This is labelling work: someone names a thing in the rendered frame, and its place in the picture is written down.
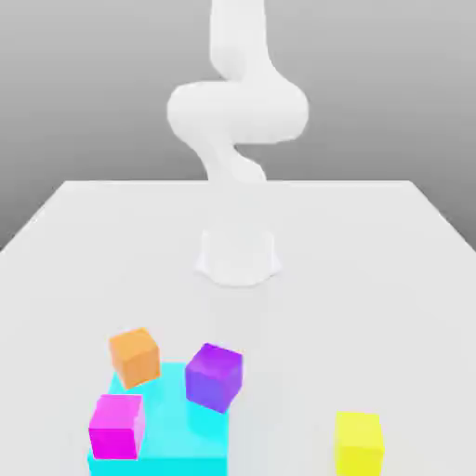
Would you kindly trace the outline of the small purple cube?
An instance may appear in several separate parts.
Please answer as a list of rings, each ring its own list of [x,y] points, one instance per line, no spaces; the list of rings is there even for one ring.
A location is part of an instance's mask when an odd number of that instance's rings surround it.
[[[243,384],[244,356],[205,343],[185,367],[186,398],[221,414]]]

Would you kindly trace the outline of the small magenta cube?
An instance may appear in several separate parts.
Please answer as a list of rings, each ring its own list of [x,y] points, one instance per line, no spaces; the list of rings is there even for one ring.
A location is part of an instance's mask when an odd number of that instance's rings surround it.
[[[135,460],[145,433],[145,411],[140,394],[102,394],[89,421],[93,457]]]

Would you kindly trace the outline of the small orange cube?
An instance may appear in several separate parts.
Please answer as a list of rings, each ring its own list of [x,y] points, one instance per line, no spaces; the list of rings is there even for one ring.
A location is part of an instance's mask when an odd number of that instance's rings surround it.
[[[159,347],[144,327],[111,337],[109,350],[113,369],[126,390],[161,375]]]

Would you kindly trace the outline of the small yellow cube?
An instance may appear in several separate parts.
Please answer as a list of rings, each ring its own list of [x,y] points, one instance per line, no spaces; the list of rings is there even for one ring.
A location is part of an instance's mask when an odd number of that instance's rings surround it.
[[[337,476],[380,476],[385,446],[379,415],[338,411],[334,448]]]

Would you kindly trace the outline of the large cyan box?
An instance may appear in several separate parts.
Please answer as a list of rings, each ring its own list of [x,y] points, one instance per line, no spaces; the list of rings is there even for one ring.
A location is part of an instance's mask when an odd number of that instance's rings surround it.
[[[89,476],[229,476],[229,415],[186,398],[184,363],[164,363],[158,378],[130,390],[113,374],[108,392],[143,397],[145,433],[136,460],[89,453]]]

